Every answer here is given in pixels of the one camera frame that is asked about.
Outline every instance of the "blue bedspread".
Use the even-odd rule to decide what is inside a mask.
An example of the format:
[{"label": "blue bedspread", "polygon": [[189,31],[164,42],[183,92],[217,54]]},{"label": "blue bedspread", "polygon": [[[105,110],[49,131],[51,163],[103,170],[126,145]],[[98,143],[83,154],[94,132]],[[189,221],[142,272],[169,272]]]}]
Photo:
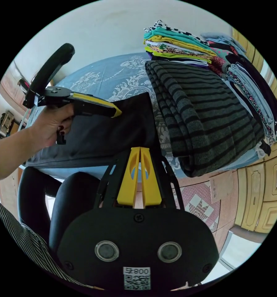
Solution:
[{"label": "blue bedspread", "polygon": [[[185,177],[177,158],[171,151],[168,129],[159,111],[155,93],[145,71],[147,53],[127,54],[92,63],[65,77],[57,85],[74,92],[92,94],[110,102],[127,99],[143,92],[149,92],[162,154],[166,156],[178,178]],[[33,108],[27,126],[32,125],[42,108]],[[86,171],[101,177],[106,167],[47,169],[43,172],[59,178],[66,178],[75,171]]]}]

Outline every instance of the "qr code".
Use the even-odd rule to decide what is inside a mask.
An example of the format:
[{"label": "qr code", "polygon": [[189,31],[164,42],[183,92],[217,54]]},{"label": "qr code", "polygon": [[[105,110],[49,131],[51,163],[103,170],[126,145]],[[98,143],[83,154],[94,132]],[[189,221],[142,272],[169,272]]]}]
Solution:
[{"label": "qr code", "polygon": [[124,267],[125,290],[150,290],[151,271],[149,267]]},{"label": "qr code", "polygon": [[125,290],[150,290],[150,275],[124,275]]}]

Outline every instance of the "screw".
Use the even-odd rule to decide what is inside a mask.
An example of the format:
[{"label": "screw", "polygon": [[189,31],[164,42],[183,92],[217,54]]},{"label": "screw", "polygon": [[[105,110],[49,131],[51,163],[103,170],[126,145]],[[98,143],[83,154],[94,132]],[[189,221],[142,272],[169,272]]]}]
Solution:
[{"label": "screw", "polygon": [[67,269],[69,269],[69,270],[73,270],[74,269],[74,267],[73,267],[73,265],[72,265],[71,262],[65,261],[64,264],[67,267]]},{"label": "screw", "polygon": [[207,273],[207,272],[211,271],[211,269],[212,269],[212,265],[206,264],[206,265],[204,265],[202,272]]},{"label": "screw", "polygon": [[134,216],[134,220],[135,222],[137,223],[140,223],[144,220],[144,216],[141,214],[141,213],[137,213],[135,216]]}]

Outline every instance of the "blue fabric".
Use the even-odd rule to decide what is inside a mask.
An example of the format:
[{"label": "blue fabric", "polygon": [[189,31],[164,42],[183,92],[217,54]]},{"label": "blue fabric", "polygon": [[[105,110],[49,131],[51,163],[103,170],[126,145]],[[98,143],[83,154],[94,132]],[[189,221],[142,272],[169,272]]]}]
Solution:
[{"label": "blue fabric", "polygon": [[[183,178],[186,177],[186,175],[180,168],[179,160],[172,155],[169,132],[159,111],[155,93],[145,71],[145,62],[149,60],[150,57],[147,53],[126,54],[107,58],[72,73],[60,81],[57,86],[68,88],[74,92],[92,94],[110,102],[149,92],[162,154],[169,161],[175,175],[178,178]],[[27,124],[28,127],[35,121],[42,108],[43,107],[34,107],[32,109]],[[88,168],[40,169],[40,171],[61,179],[78,171],[87,172],[100,178],[106,168],[106,166],[100,166]]]},{"label": "blue fabric", "polygon": [[241,157],[239,157],[235,162],[220,168],[220,171],[231,170],[231,169],[238,169],[241,167],[245,167],[256,162],[259,159],[257,152],[254,148],[248,150],[244,153]]},{"label": "blue fabric", "polygon": [[207,32],[207,33],[202,33],[201,36],[205,39],[205,38],[213,38],[213,39],[221,39],[221,40],[228,40],[230,42],[233,42],[237,47],[239,47],[244,53],[246,52],[246,50],[244,49],[244,47],[234,38],[232,38],[231,36],[224,34],[224,33],[217,33],[217,32]]}]

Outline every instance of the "teal fabric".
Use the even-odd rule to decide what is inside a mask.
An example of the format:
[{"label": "teal fabric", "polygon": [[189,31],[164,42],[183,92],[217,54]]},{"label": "teal fabric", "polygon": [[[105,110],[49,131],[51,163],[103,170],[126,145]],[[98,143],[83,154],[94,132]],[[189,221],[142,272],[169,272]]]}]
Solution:
[{"label": "teal fabric", "polygon": [[200,41],[195,39],[193,36],[183,35],[182,33],[168,31],[161,27],[157,27],[155,30],[150,31],[149,33],[145,33],[144,39],[149,39],[155,35],[160,35],[160,36],[164,36],[164,37],[173,38],[173,39],[176,39],[176,40],[179,40],[182,42],[191,43],[191,44],[194,44],[197,46],[201,46],[202,48],[207,49],[207,50],[210,49],[207,45],[202,44]]}]

